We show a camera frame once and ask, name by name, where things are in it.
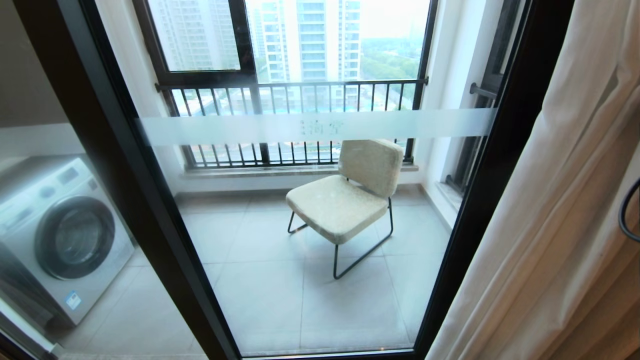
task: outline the tiled floor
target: tiled floor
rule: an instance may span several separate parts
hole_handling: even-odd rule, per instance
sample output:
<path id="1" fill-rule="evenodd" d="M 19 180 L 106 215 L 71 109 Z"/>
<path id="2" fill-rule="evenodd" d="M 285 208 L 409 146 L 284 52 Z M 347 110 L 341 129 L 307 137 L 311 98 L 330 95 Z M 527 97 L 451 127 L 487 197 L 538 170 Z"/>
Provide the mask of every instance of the tiled floor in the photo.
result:
<path id="1" fill-rule="evenodd" d="M 179 202 L 243 355 L 413 345 L 449 232 L 416 187 L 399 188 L 392 200 L 392 237 L 338 281 L 333 244 L 312 229 L 286 232 L 283 192 Z M 338 271 L 388 232 L 385 215 L 341 245 Z M 85 354 L 202 353 L 139 249 L 60 343 Z"/>

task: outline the chair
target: chair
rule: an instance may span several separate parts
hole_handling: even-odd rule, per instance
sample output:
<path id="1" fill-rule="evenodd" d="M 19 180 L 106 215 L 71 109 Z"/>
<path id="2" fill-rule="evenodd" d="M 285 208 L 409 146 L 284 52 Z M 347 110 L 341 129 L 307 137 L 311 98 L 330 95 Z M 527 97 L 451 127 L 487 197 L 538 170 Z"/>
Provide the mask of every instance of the chair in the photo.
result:
<path id="1" fill-rule="evenodd" d="M 287 231 L 293 234 L 310 226 L 335 244 L 334 279 L 340 279 L 393 233 L 391 195 L 396 192 L 402 160 L 402 148 L 387 140 L 343 141 L 338 162 L 340 175 L 304 184 L 287 193 L 287 204 L 292 209 Z M 360 183 L 364 188 L 350 183 L 350 179 Z M 373 224 L 387 212 L 387 209 L 391 232 L 337 275 L 339 245 Z M 295 214 L 305 224 L 291 230 Z"/>

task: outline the washing machine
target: washing machine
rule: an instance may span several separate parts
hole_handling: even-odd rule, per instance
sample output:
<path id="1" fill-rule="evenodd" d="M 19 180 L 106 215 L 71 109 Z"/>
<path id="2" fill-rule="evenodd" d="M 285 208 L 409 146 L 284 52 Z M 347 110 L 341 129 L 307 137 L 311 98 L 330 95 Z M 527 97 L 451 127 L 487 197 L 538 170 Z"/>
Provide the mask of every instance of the washing machine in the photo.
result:
<path id="1" fill-rule="evenodd" d="M 80 158 L 30 158 L 0 177 L 0 290 L 28 316 L 79 324 L 133 250 Z"/>

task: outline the balcony railing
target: balcony railing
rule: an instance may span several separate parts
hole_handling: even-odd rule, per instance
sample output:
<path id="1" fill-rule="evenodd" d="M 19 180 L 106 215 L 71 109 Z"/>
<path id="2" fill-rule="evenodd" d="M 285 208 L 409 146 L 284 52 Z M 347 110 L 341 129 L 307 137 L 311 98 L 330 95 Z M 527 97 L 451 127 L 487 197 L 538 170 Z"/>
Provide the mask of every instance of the balcony railing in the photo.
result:
<path id="1" fill-rule="evenodd" d="M 161 88 L 172 116 L 411 110 L 426 80 L 269 83 L 252 87 Z M 413 139 L 390 139 L 413 162 Z M 183 146 L 187 167 L 238 168 L 335 164 L 340 141 L 223 143 Z"/>

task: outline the curtain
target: curtain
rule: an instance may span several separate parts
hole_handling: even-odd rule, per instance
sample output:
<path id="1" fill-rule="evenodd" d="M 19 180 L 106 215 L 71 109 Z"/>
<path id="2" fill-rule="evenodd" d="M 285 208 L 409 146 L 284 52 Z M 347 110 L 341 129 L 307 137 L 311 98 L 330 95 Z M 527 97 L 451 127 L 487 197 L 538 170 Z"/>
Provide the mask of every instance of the curtain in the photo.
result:
<path id="1" fill-rule="evenodd" d="M 531 137 L 427 360 L 634 355 L 640 244 L 617 216 L 640 177 L 639 80 L 637 1 L 576 0 Z M 630 207 L 629 224 L 638 216 Z"/>

